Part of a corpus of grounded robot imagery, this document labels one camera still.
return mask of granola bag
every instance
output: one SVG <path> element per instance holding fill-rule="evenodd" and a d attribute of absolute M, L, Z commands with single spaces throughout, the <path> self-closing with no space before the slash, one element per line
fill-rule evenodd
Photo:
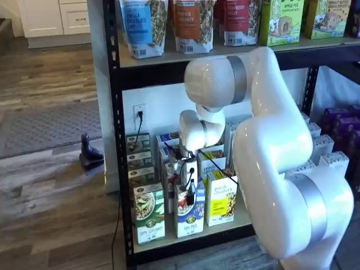
<path fill-rule="evenodd" d="M 261 0 L 224 0 L 224 45 L 257 43 L 260 7 Z"/>
<path fill-rule="evenodd" d="M 176 50 L 208 53 L 213 49 L 213 8 L 216 0 L 173 0 Z"/>
<path fill-rule="evenodd" d="M 120 0 L 125 40 L 137 59 L 161 56 L 164 52 L 168 0 Z"/>

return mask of cabinet door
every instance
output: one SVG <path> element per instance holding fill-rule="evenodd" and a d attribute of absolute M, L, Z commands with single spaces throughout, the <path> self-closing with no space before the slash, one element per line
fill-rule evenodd
<path fill-rule="evenodd" d="M 58 0 L 19 0 L 19 8 L 27 38 L 64 34 Z"/>

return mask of shelf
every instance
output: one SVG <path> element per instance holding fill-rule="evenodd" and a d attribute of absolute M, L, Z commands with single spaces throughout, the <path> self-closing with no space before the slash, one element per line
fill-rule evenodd
<path fill-rule="evenodd" d="M 329 65 L 329 68 L 348 78 L 349 80 L 360 84 L 360 64 L 343 63 L 338 65 Z"/>
<path fill-rule="evenodd" d="M 196 53 L 193 55 L 185 55 L 183 53 L 176 51 L 175 39 L 173 38 L 173 33 L 170 32 L 167 33 L 166 35 L 165 48 L 162 56 L 144 58 L 144 59 L 135 59 L 130 57 L 128 46 L 126 45 L 124 39 L 122 38 L 122 34 L 120 32 L 118 34 L 118 37 L 119 37 L 119 53 L 120 53 L 121 68 L 190 61 L 192 59 L 205 57 L 205 56 L 215 56 L 215 55 L 229 56 L 239 53 L 246 53 L 252 51 L 257 47 L 260 47 L 260 45 L 229 47 L 229 46 L 224 46 L 223 41 L 221 41 L 219 38 L 218 39 L 214 38 L 213 49 L 209 53 Z M 276 53 L 276 52 L 314 49 L 314 48 L 345 46 L 351 44 L 360 45 L 360 39 L 355 39 L 351 37 L 340 37 L 340 38 L 311 40 L 306 37 L 300 37 L 299 43 L 273 46 L 271 47 L 271 49 L 273 49 L 274 52 Z"/>
<path fill-rule="evenodd" d="M 175 234 L 174 214 L 165 215 L 165 237 L 162 239 L 158 239 L 143 245 L 138 245 L 136 229 L 133 228 L 134 254 L 140 255 L 147 251 L 150 251 L 152 254 L 157 254 L 156 259 L 159 259 L 159 253 L 163 253 L 163 251 L 160 252 L 159 249 L 165 249 L 167 251 L 174 250 L 175 244 L 178 245 L 182 242 L 187 242 L 187 245 L 191 246 L 191 244 L 189 244 L 191 240 L 198 240 L 204 237 L 211 236 L 211 241 L 213 241 L 213 244 L 220 244 L 215 241 L 215 238 L 213 238 L 214 235 L 221 236 L 222 233 L 227 233 L 231 230 L 241 230 L 242 228 L 246 228 L 246 230 L 249 231 L 249 227 L 251 227 L 249 235 L 252 235 L 253 230 L 251 226 L 251 221 L 248 212 L 246 211 L 244 201 L 242 200 L 241 194 L 239 192 L 237 198 L 238 199 L 235 204 L 235 216 L 233 222 L 209 227 L 206 223 L 206 220 L 204 220 L 204 230 L 201 233 L 197 233 L 195 235 L 177 238 Z"/>
<path fill-rule="evenodd" d="M 176 52 L 174 35 L 169 31 L 162 56 L 134 59 L 130 57 L 128 46 L 119 29 L 118 40 L 121 68 L 116 71 L 116 77 L 122 91 L 183 83 L 186 66 L 192 59 L 247 53 L 260 46 L 227 47 L 219 38 L 214 38 L 213 50 L 209 53 L 185 55 Z M 275 52 L 281 70 L 360 61 L 360 39 L 351 37 L 311 40 L 300 36 L 299 43 L 273 46 L 271 49 Z"/>

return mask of cabinet drawer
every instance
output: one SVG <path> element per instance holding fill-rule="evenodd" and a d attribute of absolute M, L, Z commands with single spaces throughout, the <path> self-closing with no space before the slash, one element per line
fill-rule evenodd
<path fill-rule="evenodd" d="M 86 0 L 60 0 L 60 4 L 86 3 Z"/>
<path fill-rule="evenodd" d="M 65 35 L 90 33 L 86 3 L 61 4 L 60 10 Z"/>

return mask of black shelving unit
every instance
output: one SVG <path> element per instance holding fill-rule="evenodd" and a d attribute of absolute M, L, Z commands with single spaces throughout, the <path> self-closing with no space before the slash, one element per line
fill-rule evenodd
<path fill-rule="evenodd" d="M 255 232 L 251 223 L 249 223 L 239 227 L 229 227 L 227 230 L 223 231 L 213 231 L 211 234 L 200 234 L 173 242 L 168 241 L 163 246 L 150 245 L 152 248 L 137 247 L 137 243 L 133 238 L 131 208 L 129 203 L 122 91 L 142 87 L 182 83 L 185 68 L 190 59 L 188 56 L 176 54 L 172 61 L 171 58 L 166 57 L 168 51 L 165 44 L 164 56 L 156 57 L 156 59 L 153 58 L 154 60 L 131 60 L 122 62 L 122 56 L 127 59 L 129 56 L 127 48 L 125 50 L 127 55 L 122 54 L 122 51 L 124 52 L 124 50 L 122 49 L 116 25 L 116 2 L 115 0 L 102 0 L 102 3 L 105 20 L 127 267 L 136 268 L 136 265 L 139 264 L 253 235 Z M 251 51 L 254 48 L 256 48 L 256 46 L 226 49 L 222 47 L 220 53 L 214 48 L 210 55 L 217 53 L 226 55 L 241 53 Z M 273 50 L 281 70 L 309 68 L 302 107 L 307 115 L 309 115 L 312 106 L 318 67 L 322 65 L 334 67 L 338 64 L 360 61 L 360 41 L 352 38 L 335 38 L 328 40 L 302 39 L 299 44 L 277 46 L 273 47 Z M 193 55 L 191 57 L 196 58 L 203 56 L 206 55 Z"/>

